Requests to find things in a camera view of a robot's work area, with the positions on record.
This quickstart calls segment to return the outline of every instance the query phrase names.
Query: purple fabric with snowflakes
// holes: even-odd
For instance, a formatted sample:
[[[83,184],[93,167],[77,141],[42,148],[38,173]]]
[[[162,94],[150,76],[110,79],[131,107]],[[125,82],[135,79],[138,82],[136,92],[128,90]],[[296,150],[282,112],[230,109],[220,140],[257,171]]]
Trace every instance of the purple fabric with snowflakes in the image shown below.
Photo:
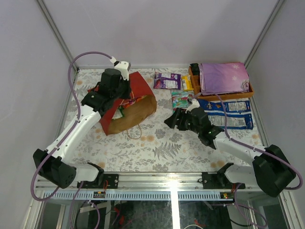
[[[200,65],[203,93],[223,94],[249,91],[249,76],[243,63],[202,63]]]

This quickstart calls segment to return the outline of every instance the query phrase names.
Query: purple pouch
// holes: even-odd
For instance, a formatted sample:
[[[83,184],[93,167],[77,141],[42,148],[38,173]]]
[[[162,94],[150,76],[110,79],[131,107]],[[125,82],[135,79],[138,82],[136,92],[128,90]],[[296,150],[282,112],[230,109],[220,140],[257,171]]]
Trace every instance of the purple pouch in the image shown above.
[[[153,88],[180,90],[181,75],[175,73],[155,73]]]

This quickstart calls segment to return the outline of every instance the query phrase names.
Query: red gift bag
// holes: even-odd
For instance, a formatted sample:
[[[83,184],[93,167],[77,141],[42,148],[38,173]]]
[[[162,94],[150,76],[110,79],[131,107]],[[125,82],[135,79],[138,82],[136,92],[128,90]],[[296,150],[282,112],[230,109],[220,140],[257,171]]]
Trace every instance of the red gift bag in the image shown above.
[[[156,98],[140,73],[136,72],[130,74],[129,80],[132,89],[130,94],[131,99],[142,97],[144,95],[145,97],[124,109],[124,117],[112,120],[118,107],[129,101],[129,99],[117,99],[114,102],[113,107],[106,112],[103,118],[100,119],[100,123],[106,135],[117,134],[138,125],[145,118],[155,113],[157,109]]]

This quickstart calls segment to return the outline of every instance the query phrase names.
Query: floral tablecloth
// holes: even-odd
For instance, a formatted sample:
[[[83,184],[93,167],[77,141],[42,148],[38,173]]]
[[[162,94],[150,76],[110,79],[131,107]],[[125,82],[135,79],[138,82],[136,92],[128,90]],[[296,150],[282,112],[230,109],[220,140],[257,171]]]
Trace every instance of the floral tablecloth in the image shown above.
[[[161,73],[187,74],[188,69],[131,69],[138,71],[149,86],[153,87],[155,71]],[[81,70],[76,82],[76,92],[81,101],[87,90],[101,79],[103,70]],[[157,111],[141,124],[142,135],[137,126],[127,132],[106,136],[97,123],[80,142],[72,161],[93,162],[105,171],[118,172],[205,172],[217,171],[227,162],[246,164],[233,155],[204,146],[191,131],[172,130],[163,122],[173,113],[170,90],[153,89],[157,99]],[[65,126],[77,112],[74,99],[70,102]],[[232,137],[252,145],[261,144],[256,124],[253,130],[229,130]]]

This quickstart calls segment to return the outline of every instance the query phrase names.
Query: brown tray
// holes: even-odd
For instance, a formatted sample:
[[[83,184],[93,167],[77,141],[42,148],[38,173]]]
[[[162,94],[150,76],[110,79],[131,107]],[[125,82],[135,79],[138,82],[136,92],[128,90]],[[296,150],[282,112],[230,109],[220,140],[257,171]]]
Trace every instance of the brown tray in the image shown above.
[[[191,67],[189,67],[189,75],[191,76],[191,82],[194,89],[194,94],[198,94],[201,92],[200,88],[200,77],[198,75],[193,75]],[[227,93],[227,94],[220,94],[222,100],[228,99],[245,99],[251,98],[254,94],[254,90],[249,83],[249,92],[235,92],[235,93]],[[198,99],[205,99],[207,101],[217,101],[219,100],[216,95],[200,95]]]

